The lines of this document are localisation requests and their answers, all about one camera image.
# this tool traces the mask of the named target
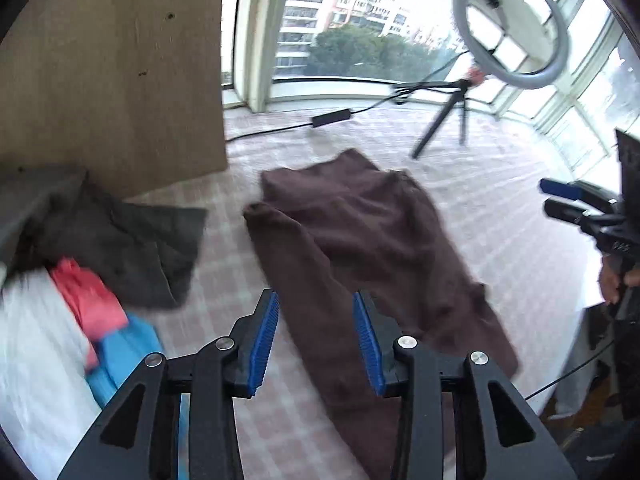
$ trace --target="black tripod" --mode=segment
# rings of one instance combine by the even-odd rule
[[[429,90],[436,88],[456,88],[455,92],[451,93],[449,101],[442,107],[440,113],[436,116],[431,123],[431,126],[424,134],[420,142],[416,145],[412,151],[411,158],[416,159],[422,153],[422,150],[427,145],[427,142],[431,140],[431,137],[436,133],[437,129],[442,124],[442,121],[447,118],[449,113],[453,110],[453,107],[457,103],[462,103],[461,115],[460,115],[460,145],[466,143],[466,93],[472,87],[472,83],[469,79],[460,79],[458,81],[446,82],[446,81],[427,81],[424,83],[400,83],[394,85],[397,90],[409,88],[411,86],[417,87],[417,90]]]

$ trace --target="bed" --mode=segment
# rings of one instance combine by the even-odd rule
[[[443,125],[420,160],[408,156],[436,108],[378,108],[318,129],[299,128],[228,145],[229,168],[137,197],[140,203],[209,210],[186,305],[144,312],[168,357],[195,352],[250,314],[266,286],[242,209],[260,199],[263,170],[303,168],[356,148],[383,169],[407,169],[438,205],[470,272],[488,285],[489,302],[518,354],[514,383],[524,395],[557,377],[578,329],[585,270],[595,251],[587,237],[542,214],[543,176],[570,178],[548,141],[530,126],[473,112],[466,146],[458,122]],[[227,138],[303,123],[308,111],[226,120]],[[542,410],[548,392],[530,402]],[[324,414],[281,320],[264,385],[236,400],[245,477],[364,479],[364,472]],[[452,475],[452,457],[447,457]]]

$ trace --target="brown sweater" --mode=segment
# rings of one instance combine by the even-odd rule
[[[380,171],[356,150],[304,170],[262,174],[263,202],[244,218],[306,370],[336,429],[372,480],[390,477],[397,399],[375,396],[353,327],[365,289],[404,334],[437,351],[475,350],[512,376],[516,355],[445,236],[427,194],[404,172]],[[444,397],[446,447],[454,444]]]

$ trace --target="green tree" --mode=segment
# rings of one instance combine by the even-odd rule
[[[379,36],[366,28],[347,24],[318,34],[315,44],[309,48],[305,75],[415,81],[454,56],[452,48],[430,48],[393,34]],[[435,74],[433,79],[444,78],[449,69]]]

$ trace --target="metal screw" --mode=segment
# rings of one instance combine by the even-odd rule
[[[162,362],[162,354],[154,352],[153,354],[149,354],[145,357],[145,365],[149,368],[153,368],[154,366],[158,366]]]
[[[398,344],[402,348],[415,348],[418,342],[410,335],[403,335],[402,337],[398,338]]]
[[[231,350],[236,343],[230,337],[221,337],[216,341],[216,348],[218,350]]]
[[[489,362],[489,358],[486,356],[484,352],[473,352],[471,354],[471,360],[475,362],[477,365],[485,365]]]

